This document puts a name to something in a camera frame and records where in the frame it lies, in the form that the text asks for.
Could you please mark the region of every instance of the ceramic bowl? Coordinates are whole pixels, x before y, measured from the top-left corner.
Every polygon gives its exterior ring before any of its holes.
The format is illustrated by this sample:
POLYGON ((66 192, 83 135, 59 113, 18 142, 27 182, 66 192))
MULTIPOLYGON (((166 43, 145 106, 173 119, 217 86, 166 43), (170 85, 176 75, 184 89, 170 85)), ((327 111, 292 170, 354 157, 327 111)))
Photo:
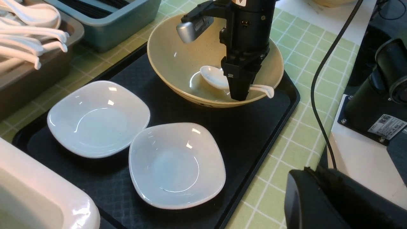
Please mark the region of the ceramic bowl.
MULTIPOLYGON (((151 33, 147 43, 150 64, 157 75, 174 92, 203 106, 227 108, 248 104, 266 95, 249 92, 245 101, 233 100, 228 91, 209 85, 199 73, 204 65, 221 68, 226 46, 219 42, 219 31, 226 20, 215 18, 214 23, 194 42, 184 44, 176 26, 182 15, 166 19, 151 33)), ((276 87, 284 73, 284 62, 276 44, 270 39, 270 53, 264 59, 254 84, 276 87)))
POLYGON ((313 0, 324 7, 339 7, 343 4, 356 2, 356 0, 313 0))
POLYGON ((48 127, 69 151, 86 158, 111 156, 128 147, 150 120, 136 95, 109 81, 90 83, 48 113, 48 127))
POLYGON ((226 180, 212 135, 194 123, 143 130, 130 145, 130 176, 139 196, 163 209, 184 209, 215 197, 226 180))

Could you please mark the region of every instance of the square white dish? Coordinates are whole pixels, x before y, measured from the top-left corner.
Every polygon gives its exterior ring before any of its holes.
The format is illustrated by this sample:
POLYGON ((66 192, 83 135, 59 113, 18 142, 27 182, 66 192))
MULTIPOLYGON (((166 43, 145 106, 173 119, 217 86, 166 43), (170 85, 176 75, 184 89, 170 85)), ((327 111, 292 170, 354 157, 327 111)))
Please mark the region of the square white dish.
POLYGON ((162 209, 185 209, 214 198, 225 165, 209 131, 195 123, 149 127, 130 145, 130 176, 139 196, 162 209))
POLYGON ((59 101, 47 123, 56 140, 86 158, 104 158, 125 149, 150 121, 136 95, 110 81, 96 81, 59 101))

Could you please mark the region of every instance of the gray plastic bin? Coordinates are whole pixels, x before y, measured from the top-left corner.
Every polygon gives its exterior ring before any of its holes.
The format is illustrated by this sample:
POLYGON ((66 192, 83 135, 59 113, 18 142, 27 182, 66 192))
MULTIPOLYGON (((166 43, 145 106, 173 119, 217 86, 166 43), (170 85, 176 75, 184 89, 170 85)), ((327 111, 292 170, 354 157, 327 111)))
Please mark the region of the gray plastic bin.
POLYGON ((85 28, 84 40, 102 53, 116 47, 153 21, 161 0, 135 0, 101 19, 90 18, 58 0, 45 0, 45 2, 82 23, 85 28))

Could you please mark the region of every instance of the black device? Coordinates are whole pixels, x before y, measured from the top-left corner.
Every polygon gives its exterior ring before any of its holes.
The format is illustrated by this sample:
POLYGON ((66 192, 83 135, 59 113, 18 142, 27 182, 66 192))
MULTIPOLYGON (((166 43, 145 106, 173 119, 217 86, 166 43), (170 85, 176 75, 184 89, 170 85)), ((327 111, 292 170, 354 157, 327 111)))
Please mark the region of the black device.
POLYGON ((402 39, 384 43, 376 67, 353 97, 345 101, 338 122, 381 144, 406 127, 407 49, 402 39))
POLYGON ((182 34, 189 36, 186 39, 188 42, 211 25, 211 17, 226 19, 226 26, 219 32, 219 41, 226 45, 226 56, 221 66, 228 77, 232 99, 246 100, 249 87, 270 51, 269 37, 275 4, 275 0, 207 1, 181 19, 182 24, 190 22, 194 25, 189 34, 182 34))

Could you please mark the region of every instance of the green tile pattern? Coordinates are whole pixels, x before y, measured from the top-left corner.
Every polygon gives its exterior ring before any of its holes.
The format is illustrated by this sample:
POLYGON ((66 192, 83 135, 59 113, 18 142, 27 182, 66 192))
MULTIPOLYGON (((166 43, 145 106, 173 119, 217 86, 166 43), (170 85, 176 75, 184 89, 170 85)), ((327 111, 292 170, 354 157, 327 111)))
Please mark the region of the green tile pattern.
MULTIPOLYGON (((204 1, 162 0, 154 21, 105 53, 96 53, 84 44, 75 46, 68 76, 0 122, 0 137, 11 141, 19 129, 60 99, 145 43, 154 26, 162 20, 189 11, 204 1)), ((230 229, 287 228, 283 208, 287 173, 304 166, 315 168, 325 146, 311 109, 310 86, 313 75, 336 34, 276 9, 270 37, 282 53, 285 70, 299 90, 301 102, 237 207, 228 224, 230 229)), ((358 50, 358 45, 342 39, 317 81, 316 104, 328 132, 358 50)))

